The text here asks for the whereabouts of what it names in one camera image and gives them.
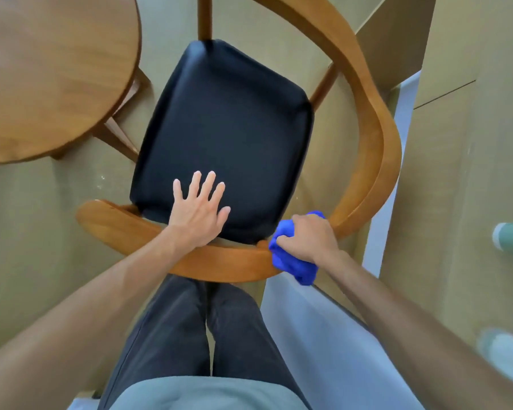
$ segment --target chair seat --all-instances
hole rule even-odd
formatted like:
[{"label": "chair seat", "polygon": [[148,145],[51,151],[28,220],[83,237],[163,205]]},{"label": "chair seat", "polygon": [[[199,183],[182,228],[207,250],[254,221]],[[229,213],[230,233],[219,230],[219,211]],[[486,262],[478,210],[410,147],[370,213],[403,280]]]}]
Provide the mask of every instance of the chair seat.
[{"label": "chair seat", "polygon": [[273,234],[294,191],[314,114],[305,92],[220,40],[194,41],[157,103],[144,137],[130,198],[141,214],[167,223],[173,180],[186,197],[192,174],[217,173],[219,235],[255,244]]}]

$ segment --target beige floor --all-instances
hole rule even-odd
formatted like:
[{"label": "beige floor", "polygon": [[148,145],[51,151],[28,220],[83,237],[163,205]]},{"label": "beige floor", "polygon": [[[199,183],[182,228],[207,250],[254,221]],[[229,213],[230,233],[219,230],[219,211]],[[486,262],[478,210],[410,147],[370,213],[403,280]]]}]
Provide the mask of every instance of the beige floor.
[{"label": "beige floor", "polygon": [[[137,0],[141,68],[152,89],[119,118],[140,145],[155,101],[186,45],[196,38],[195,0]],[[356,29],[381,0],[331,0]],[[287,76],[311,94],[328,58],[293,26],[250,0],[215,0],[214,35]],[[339,80],[319,110],[301,179],[286,215],[330,213],[357,146],[352,96]],[[134,164],[96,139],[62,161],[0,166],[0,345],[65,296],[121,259],[74,220],[84,201],[129,202]]]}]

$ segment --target blue cloth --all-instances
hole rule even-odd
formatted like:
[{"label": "blue cloth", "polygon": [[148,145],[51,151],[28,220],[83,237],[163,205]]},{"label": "blue cloth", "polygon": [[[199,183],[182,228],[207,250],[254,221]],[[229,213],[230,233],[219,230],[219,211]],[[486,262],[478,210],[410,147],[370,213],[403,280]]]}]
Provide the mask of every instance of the blue cloth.
[{"label": "blue cloth", "polygon": [[[309,212],[308,214],[316,214],[322,219],[325,218],[323,213],[318,211]],[[268,246],[272,252],[272,264],[279,270],[289,272],[301,285],[311,285],[314,283],[317,274],[317,266],[313,263],[297,259],[280,248],[277,244],[277,238],[282,235],[287,237],[294,236],[293,220],[281,220],[277,225],[276,232],[272,236],[272,240]]]},{"label": "blue cloth", "polygon": [[125,390],[110,410],[308,410],[287,387],[225,377],[162,377]]}]

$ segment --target table top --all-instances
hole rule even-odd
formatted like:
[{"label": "table top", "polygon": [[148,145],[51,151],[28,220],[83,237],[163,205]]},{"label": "table top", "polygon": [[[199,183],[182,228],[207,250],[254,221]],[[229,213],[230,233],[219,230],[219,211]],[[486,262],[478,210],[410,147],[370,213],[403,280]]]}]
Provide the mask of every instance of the table top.
[{"label": "table top", "polygon": [[104,122],[141,55],[135,0],[0,0],[0,164]]}]

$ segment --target finger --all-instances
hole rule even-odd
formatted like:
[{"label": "finger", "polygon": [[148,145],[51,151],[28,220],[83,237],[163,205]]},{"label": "finger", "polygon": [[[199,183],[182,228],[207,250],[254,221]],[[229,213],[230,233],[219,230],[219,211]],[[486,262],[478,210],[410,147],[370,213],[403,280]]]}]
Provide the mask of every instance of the finger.
[{"label": "finger", "polygon": [[180,180],[175,178],[173,181],[173,197],[175,201],[180,201],[183,199],[183,190],[180,187]]},{"label": "finger", "polygon": [[226,188],[226,185],[224,183],[217,184],[217,188],[215,188],[215,191],[213,191],[213,195],[211,196],[211,204],[214,206],[219,207],[220,199],[222,198],[224,194],[224,189]]},{"label": "finger", "polygon": [[200,197],[202,199],[208,200],[209,199],[209,193],[211,192],[211,189],[213,188],[213,183],[215,182],[215,178],[217,175],[214,171],[209,171],[209,174],[207,174],[207,178],[205,178],[205,182],[201,186],[201,192]]},{"label": "finger", "polygon": [[294,249],[294,239],[286,235],[278,236],[276,239],[277,245],[288,253],[292,253]]},{"label": "finger", "polygon": [[190,183],[190,187],[188,188],[188,198],[196,198],[198,196],[198,191],[200,190],[199,185],[201,181],[201,173],[196,171],[192,176],[192,182]]},{"label": "finger", "polygon": [[217,226],[219,230],[222,230],[226,220],[228,220],[228,214],[230,214],[230,207],[228,206],[222,207],[219,211],[219,214],[217,214]]}]

